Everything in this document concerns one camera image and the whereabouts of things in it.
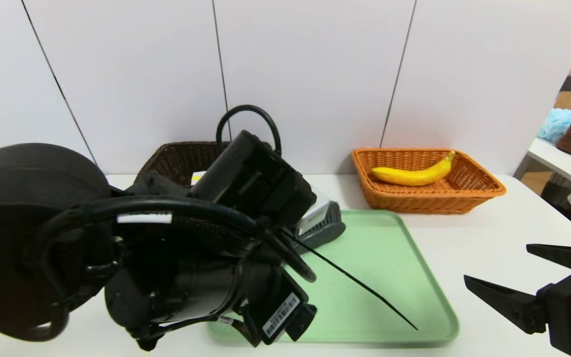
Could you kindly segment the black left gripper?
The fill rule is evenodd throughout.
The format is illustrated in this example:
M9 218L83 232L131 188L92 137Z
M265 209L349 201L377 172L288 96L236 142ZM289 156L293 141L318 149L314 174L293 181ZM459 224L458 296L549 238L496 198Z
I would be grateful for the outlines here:
M234 327L253 347L270 345L284 331L297 342L308 330L317 307L292 276L279 265L242 260L232 311L242 318Z

